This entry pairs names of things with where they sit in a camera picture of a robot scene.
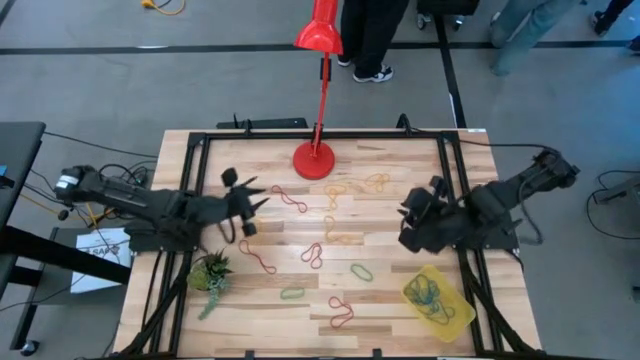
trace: person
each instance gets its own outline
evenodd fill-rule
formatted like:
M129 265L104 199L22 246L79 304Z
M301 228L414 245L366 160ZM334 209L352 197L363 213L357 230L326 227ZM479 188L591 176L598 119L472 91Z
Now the person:
M344 0L340 32L343 54L338 65L355 64L359 83L391 80L393 69L382 63L409 0Z
M595 31L598 36L604 36L613 23L618 20L618 17L624 9L629 7L632 2L633 0L611 0L605 11L596 11L593 13L591 17L593 31ZM636 55L640 54L640 35L631 40L627 47Z
M491 43L500 49L491 66L497 76L508 75L517 62L576 4L576 0L509 0L489 26ZM518 33L520 24L530 15Z

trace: potted succulent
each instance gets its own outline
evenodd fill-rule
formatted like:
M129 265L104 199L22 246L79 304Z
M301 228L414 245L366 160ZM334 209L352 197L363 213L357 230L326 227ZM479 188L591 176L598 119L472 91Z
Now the potted succulent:
M208 254L196 261L187 276L189 288L209 292L209 302L198 316L203 320L218 305L220 294L229 287L226 275L232 273L229 257L224 256L224 250Z

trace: red lamp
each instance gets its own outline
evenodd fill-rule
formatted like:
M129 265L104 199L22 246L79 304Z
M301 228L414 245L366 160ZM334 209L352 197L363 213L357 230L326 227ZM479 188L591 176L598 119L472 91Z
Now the red lamp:
M324 53L322 64L322 99L313 142L300 145L293 154L293 167L305 179L318 180L329 175L336 163L329 145L321 142L322 119L329 87L329 54L342 54L342 39L335 27L338 0L315 0L311 22L305 26L295 46Z

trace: yellow tray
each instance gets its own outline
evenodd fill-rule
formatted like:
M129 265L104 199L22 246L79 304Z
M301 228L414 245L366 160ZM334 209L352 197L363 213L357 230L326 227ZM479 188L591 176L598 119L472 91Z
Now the yellow tray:
M423 267L404 286L402 297L444 342L455 340L476 317L473 307L433 265Z

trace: gray pants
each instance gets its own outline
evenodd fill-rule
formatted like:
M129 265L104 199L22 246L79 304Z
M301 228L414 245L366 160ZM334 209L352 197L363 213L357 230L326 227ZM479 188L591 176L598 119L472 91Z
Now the gray pants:
M491 71L504 76L577 0L510 0L491 26L491 42L500 49ZM522 29L514 34L527 15Z

